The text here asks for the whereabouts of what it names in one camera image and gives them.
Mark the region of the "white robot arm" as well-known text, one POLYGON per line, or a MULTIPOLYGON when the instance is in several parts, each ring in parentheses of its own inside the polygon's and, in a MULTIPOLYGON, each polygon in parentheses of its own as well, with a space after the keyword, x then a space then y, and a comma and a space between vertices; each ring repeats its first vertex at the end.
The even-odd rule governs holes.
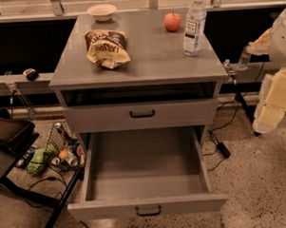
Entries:
POLYGON ((275 75, 266 74, 259 93, 252 127, 259 134, 275 129, 286 114, 286 8, 247 51, 256 56, 268 54, 272 63, 280 67, 275 75))

